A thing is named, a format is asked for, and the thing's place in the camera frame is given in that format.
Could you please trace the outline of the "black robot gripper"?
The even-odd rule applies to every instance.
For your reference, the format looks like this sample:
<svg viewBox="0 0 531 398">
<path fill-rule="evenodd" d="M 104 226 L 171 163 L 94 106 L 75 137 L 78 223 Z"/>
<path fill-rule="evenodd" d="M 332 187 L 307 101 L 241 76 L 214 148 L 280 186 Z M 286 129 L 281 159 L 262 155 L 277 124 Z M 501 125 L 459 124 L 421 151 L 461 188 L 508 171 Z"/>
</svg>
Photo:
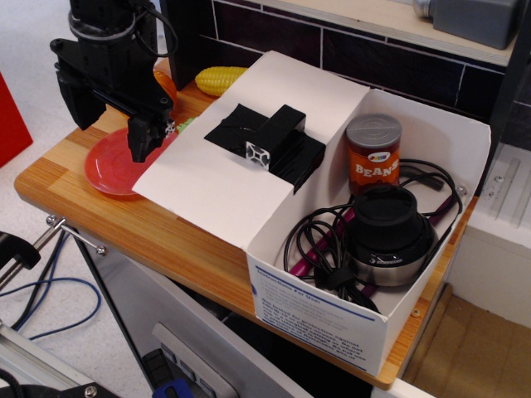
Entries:
<svg viewBox="0 0 531 398">
<path fill-rule="evenodd" d="M 162 146 L 167 134 L 158 124 L 173 122 L 173 102 L 153 75 L 155 37 L 113 43 L 55 39 L 50 48 L 57 55 L 61 95 L 81 130 L 98 121 L 110 105 L 131 116 L 127 141 L 134 163 L 144 163 Z"/>
</svg>

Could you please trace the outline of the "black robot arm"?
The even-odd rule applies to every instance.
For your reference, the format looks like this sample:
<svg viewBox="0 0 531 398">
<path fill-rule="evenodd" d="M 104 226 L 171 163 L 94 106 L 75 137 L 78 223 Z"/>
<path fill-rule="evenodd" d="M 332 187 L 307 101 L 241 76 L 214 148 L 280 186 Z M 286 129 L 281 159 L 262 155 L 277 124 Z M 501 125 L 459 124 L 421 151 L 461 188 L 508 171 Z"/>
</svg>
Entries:
<svg viewBox="0 0 531 398">
<path fill-rule="evenodd" d="M 174 131 L 174 102 L 157 82 L 161 58 L 157 23 L 166 18 L 150 1 L 72 1 L 73 40 L 51 41 L 63 100 L 77 126 L 93 125 L 108 106 L 128 116 L 128 147 L 142 163 Z"/>
</svg>

